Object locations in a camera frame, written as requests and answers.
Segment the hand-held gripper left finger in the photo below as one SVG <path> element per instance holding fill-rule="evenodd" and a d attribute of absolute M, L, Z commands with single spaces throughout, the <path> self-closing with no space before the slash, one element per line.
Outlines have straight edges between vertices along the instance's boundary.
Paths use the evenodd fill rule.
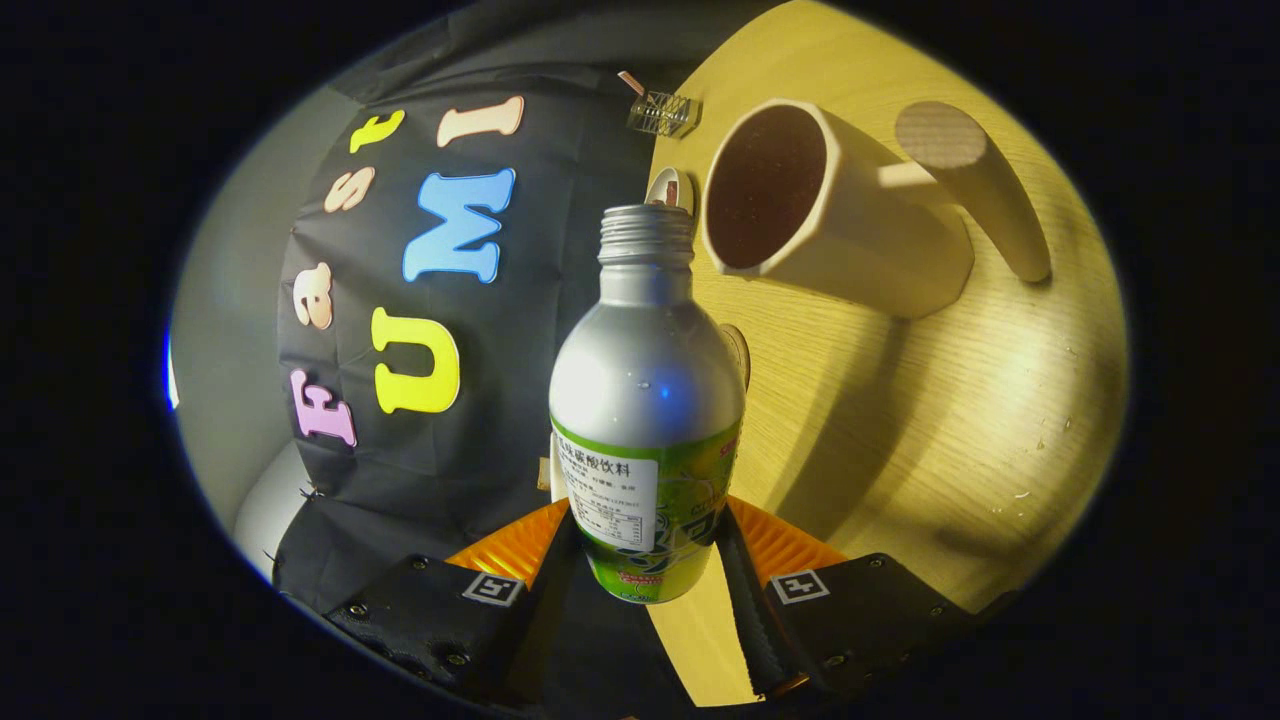
<path fill-rule="evenodd" d="M 453 696 L 539 703 L 577 552 L 579 530 L 563 498 L 449 559 L 402 559 L 325 619 Z"/>

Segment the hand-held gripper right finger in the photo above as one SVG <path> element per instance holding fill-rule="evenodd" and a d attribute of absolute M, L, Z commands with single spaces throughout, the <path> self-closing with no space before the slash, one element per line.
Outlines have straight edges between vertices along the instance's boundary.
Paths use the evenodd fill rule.
<path fill-rule="evenodd" d="M 751 689 L 768 700 L 852 698 L 979 624 L 890 555 L 847 559 L 733 496 L 716 544 Z"/>

